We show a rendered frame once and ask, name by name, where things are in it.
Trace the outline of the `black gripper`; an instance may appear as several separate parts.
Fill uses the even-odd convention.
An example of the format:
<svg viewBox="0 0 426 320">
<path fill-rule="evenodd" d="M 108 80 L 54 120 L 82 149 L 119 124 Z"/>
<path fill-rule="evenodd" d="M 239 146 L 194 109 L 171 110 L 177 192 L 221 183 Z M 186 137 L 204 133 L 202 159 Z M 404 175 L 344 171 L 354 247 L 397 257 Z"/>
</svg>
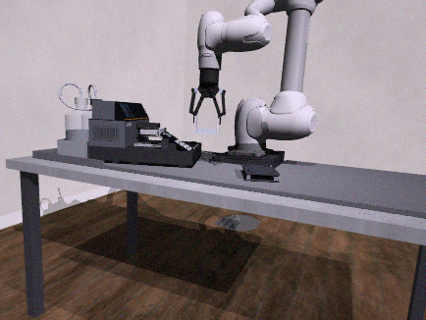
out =
<svg viewBox="0 0 426 320">
<path fill-rule="evenodd" d="M 197 106 L 195 110 L 193 111 L 194 106 L 194 100 L 195 100 L 195 93 L 197 91 L 200 92 L 201 96 L 197 103 Z M 222 95 L 222 110 L 223 113 L 220 112 L 217 100 L 215 95 L 220 91 L 220 94 Z M 192 88 L 191 89 L 191 101 L 190 101 L 190 107 L 189 112 L 193 115 L 193 123 L 194 123 L 194 130 L 197 128 L 197 113 L 201 106 L 201 103 L 204 98 L 213 98 L 217 114 L 218 114 L 218 121 L 217 121 L 217 133 L 219 133 L 219 125 L 221 125 L 221 117 L 226 115 L 226 107 L 225 107 L 225 93 L 226 90 L 219 88 L 219 71 L 216 70 L 200 70 L 200 76 L 199 76 L 199 87 L 198 88 Z M 196 126 L 195 126 L 196 124 Z"/>
</svg>

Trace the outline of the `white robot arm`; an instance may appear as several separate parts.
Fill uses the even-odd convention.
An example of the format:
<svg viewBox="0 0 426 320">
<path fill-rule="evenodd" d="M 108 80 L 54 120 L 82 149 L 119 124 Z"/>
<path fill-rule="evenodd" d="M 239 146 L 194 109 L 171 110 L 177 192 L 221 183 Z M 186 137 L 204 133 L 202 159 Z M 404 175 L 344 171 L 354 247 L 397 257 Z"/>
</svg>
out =
<svg viewBox="0 0 426 320">
<path fill-rule="evenodd" d="M 198 69 L 221 71 L 222 53 L 254 51 L 270 42 L 273 31 L 264 16 L 282 11 L 288 15 L 280 92 L 271 107 L 258 97 L 245 98 L 239 103 L 235 115 L 236 145 L 228 146 L 228 155 L 258 157 L 273 153 L 273 149 L 266 148 L 266 139 L 296 140 L 315 131 L 317 115 L 308 105 L 302 88 L 310 17 L 322 1 L 252 0 L 244 17 L 227 23 L 219 12 L 201 16 L 197 34 Z"/>
</svg>

